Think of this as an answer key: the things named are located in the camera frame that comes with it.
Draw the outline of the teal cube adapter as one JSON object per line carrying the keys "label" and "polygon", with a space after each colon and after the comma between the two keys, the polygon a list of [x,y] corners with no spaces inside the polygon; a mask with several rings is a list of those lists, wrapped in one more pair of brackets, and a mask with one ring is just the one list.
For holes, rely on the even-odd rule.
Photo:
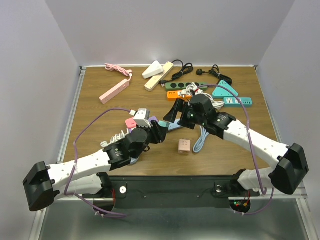
{"label": "teal cube adapter", "polygon": [[168,122],[162,121],[162,120],[160,120],[160,121],[158,122],[158,124],[159,124],[161,127],[164,127],[164,128],[169,128],[169,126],[170,126],[170,124],[169,124]]}

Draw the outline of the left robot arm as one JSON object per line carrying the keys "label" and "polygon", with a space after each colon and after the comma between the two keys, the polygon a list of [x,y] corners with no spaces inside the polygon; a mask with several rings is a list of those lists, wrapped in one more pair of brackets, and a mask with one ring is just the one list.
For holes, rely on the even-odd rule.
{"label": "left robot arm", "polygon": [[70,194],[72,182],[90,176],[103,178],[107,172],[130,165],[149,151],[150,144],[162,143],[168,130],[167,123],[153,120],[150,127],[137,126],[123,139],[86,157],[63,164],[36,163],[22,182],[29,210],[40,211]]}

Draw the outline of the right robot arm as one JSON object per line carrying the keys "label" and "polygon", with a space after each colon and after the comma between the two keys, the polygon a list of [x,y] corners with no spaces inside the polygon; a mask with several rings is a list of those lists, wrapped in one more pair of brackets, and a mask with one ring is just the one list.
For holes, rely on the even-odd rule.
{"label": "right robot arm", "polygon": [[275,188],[292,195],[309,172],[302,146],[297,143],[286,145],[255,132],[234,116],[216,111],[203,94],[193,96],[190,101],[177,99],[163,119],[173,123],[178,113],[181,113],[180,126],[194,129],[199,125],[209,134],[250,151],[254,159],[259,157],[268,164],[267,168],[240,170],[237,178],[230,182],[231,192],[235,195],[257,188]]}

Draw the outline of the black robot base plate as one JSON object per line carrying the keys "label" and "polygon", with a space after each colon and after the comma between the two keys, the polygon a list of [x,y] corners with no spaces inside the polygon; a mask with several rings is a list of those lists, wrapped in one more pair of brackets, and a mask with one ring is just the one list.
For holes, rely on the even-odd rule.
{"label": "black robot base plate", "polygon": [[117,209],[229,208],[229,198],[258,197],[231,175],[108,176],[100,175],[102,189],[83,194],[86,199],[115,198]]}

